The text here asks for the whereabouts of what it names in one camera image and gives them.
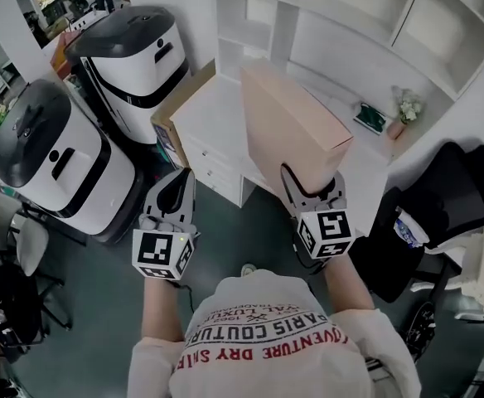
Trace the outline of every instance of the white flowers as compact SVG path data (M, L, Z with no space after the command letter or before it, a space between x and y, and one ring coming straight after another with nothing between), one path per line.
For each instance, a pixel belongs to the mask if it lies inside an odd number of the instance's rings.
M402 90L402 95L399 99L400 120L404 124L415 121L422 111L423 104L421 103L419 97L411 90Z

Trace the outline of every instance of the cable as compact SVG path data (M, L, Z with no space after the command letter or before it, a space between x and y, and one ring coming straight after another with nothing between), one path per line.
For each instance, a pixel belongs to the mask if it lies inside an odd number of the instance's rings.
M168 283L170 283L173 287L176 289L187 289L189 291L189 303L191 306L191 311L194 313L194 303L192 302L192 288L188 284L179 284L178 282L172 281L172 280L166 280Z
M186 284L182 284L181 288L182 289L188 289L188 291L189 291L189 303L191 305L191 311L192 311L192 313L194 313L194 304L192 303L192 288L191 288L191 286L188 286Z

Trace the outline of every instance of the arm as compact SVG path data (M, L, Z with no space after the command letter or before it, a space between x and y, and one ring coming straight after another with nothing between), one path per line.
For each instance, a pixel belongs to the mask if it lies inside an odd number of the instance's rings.
M404 398L419 398L421 385L408 348L387 316L375 309L349 255L328 262L325 280L336 311L331 320L352 339L364 357L382 362Z
M375 309L373 299L349 255L337 256L327 263L325 280L337 313L346 309Z
M142 336L168 342L184 340L177 315L177 289L165 280L144 280Z

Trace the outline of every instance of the black and white robot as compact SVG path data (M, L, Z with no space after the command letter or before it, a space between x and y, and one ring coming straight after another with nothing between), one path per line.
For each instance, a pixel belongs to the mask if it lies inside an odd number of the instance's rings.
M59 86L29 84L0 127L0 179L102 242L131 226L143 173Z
M124 135L137 143L157 142L150 118L190 75L176 20L167 9L127 6L115 11L83 31L65 55L86 69Z

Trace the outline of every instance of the potted plant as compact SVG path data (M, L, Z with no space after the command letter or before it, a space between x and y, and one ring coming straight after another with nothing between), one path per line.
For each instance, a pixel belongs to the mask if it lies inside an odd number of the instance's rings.
M396 103L399 116L387 129L388 137L392 140L396 140L406 129L406 126L413 123L424 110L421 98L410 89L399 89Z

